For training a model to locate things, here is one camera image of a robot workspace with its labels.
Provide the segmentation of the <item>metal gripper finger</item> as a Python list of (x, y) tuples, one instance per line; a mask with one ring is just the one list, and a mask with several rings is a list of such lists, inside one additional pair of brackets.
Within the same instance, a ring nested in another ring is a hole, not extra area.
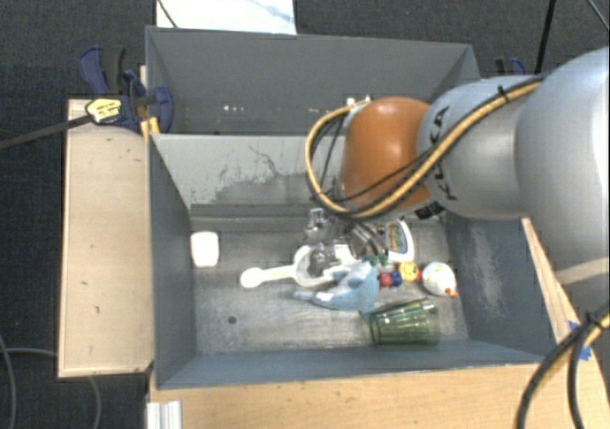
[(320, 277), (324, 271), (334, 266), (336, 255), (333, 247), (328, 245), (317, 245), (309, 256), (307, 272), (312, 277)]
[(307, 242), (329, 242), (333, 237), (334, 217), (323, 208), (309, 211), (306, 226)]

